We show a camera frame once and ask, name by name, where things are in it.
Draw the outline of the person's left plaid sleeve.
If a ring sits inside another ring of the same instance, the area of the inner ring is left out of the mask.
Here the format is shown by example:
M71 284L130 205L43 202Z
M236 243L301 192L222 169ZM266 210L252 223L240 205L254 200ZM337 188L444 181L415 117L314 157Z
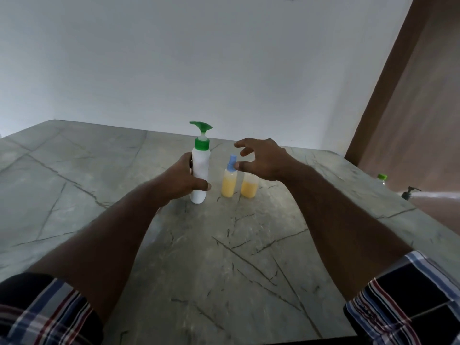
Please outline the person's left plaid sleeve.
M103 324L87 299L47 274L0 283L0 345L101 345Z

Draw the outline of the person's left forearm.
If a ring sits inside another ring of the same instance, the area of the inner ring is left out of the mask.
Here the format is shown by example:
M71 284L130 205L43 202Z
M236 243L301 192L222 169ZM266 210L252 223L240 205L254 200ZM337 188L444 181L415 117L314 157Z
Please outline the person's left forearm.
M154 215L167 203L163 178L139 185L26 272L50 275L76 289L103 324L129 278Z

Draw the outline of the brown wooden door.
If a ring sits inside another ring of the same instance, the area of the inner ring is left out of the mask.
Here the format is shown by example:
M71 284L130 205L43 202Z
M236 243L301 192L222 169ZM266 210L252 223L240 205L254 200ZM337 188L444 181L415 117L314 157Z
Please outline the brown wooden door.
M460 235L460 0L414 0L345 159Z

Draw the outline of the person's left hand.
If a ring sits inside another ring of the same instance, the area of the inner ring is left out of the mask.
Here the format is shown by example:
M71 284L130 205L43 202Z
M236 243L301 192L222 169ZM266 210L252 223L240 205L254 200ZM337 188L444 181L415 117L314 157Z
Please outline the person's left hand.
M158 207L191 194L186 188L186 179L195 178L192 175L191 165L192 152L187 152L163 173L150 180L152 196Z

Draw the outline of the person's right hand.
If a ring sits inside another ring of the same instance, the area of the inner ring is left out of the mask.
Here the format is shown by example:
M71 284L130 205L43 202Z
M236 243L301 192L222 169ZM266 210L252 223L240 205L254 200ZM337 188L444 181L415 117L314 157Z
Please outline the person's right hand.
M300 179L307 165L299 162L289 155L272 139L245 138L234 143L236 148L242 148L242 157L254 154L254 160L258 162L259 173L251 173L263 180L279 181L288 185Z

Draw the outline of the yellow spray bottle, blue cap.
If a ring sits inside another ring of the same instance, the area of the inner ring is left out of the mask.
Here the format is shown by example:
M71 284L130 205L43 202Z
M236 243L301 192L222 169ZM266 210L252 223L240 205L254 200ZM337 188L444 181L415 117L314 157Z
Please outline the yellow spray bottle, blue cap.
M227 167L224 170L224 176L222 180L221 195L226 198L231 198L235 191L237 182L238 171L235 169L235 163L237 160L236 155L230 155L230 159L227 163Z

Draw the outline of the person's plaid sleeve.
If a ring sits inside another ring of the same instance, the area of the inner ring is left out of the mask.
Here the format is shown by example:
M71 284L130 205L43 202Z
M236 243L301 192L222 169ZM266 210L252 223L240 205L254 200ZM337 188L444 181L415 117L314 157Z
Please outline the person's plaid sleeve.
M103 324L87 299L47 274L0 283L0 345L101 345Z
M460 345L460 283L420 251L373 278L343 311L366 345Z

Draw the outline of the small clear bottle, yellow liquid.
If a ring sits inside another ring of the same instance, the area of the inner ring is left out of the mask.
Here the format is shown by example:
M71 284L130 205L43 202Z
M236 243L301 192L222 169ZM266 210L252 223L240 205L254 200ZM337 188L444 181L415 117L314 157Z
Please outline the small clear bottle, yellow liquid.
M241 195L245 198L252 199L256 196L259 189L259 177L251 174L244 173L243 181L241 184Z

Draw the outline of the person's right plaid sleeve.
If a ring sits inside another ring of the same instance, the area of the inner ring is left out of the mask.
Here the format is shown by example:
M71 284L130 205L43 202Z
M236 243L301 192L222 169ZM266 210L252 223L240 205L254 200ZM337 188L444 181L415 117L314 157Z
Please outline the person's right plaid sleeve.
M460 283L420 251L373 278L343 311L366 345L460 345Z

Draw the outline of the person's right forearm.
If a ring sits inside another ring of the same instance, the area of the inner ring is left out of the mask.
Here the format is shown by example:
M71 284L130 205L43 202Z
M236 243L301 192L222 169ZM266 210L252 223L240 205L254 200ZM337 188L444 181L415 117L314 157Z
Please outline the person's right forearm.
M346 301L412 251L312 167L289 155L277 165L279 181L295 199L320 258Z

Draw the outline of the white bottle with green pump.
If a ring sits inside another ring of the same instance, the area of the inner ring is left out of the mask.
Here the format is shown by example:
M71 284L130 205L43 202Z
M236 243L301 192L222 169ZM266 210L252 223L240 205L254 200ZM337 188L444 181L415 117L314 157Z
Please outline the white bottle with green pump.
M208 181L211 151L210 139L206 135L206 132L212 129L212 127L201 121L190 121L190 124L198 127L200 130L200 135L195 138L192 150L192 175Z

